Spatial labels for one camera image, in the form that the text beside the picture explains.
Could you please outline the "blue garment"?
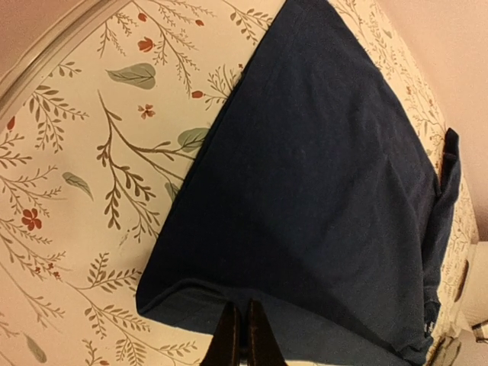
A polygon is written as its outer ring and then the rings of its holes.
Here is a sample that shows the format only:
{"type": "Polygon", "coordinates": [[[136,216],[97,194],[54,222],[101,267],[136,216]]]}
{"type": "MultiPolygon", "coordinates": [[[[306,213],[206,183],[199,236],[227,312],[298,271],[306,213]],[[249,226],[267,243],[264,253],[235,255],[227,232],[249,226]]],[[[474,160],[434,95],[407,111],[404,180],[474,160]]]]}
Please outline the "blue garment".
{"type": "Polygon", "coordinates": [[[421,365],[461,180],[327,1],[287,1],[177,193],[136,290],[148,319],[214,335],[251,300],[286,358],[421,365]]]}

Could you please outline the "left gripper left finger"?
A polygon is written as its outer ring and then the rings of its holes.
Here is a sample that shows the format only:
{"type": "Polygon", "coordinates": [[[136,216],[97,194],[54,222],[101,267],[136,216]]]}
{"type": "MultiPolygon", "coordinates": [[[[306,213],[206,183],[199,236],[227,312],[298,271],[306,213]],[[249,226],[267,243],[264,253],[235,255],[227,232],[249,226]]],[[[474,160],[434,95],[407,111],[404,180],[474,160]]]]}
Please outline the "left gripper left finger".
{"type": "Polygon", "coordinates": [[[240,321],[239,309],[227,302],[201,366],[240,365],[240,321]]]}

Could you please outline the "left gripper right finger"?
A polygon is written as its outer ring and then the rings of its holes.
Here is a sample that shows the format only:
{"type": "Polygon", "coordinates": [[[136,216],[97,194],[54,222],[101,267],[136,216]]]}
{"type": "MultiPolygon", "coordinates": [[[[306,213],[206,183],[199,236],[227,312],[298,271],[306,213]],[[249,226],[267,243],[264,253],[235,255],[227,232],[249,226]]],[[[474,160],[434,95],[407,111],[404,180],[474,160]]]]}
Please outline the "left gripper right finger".
{"type": "Polygon", "coordinates": [[[285,366],[286,361],[276,341],[265,309],[251,300],[247,311],[247,365],[285,366]]]}

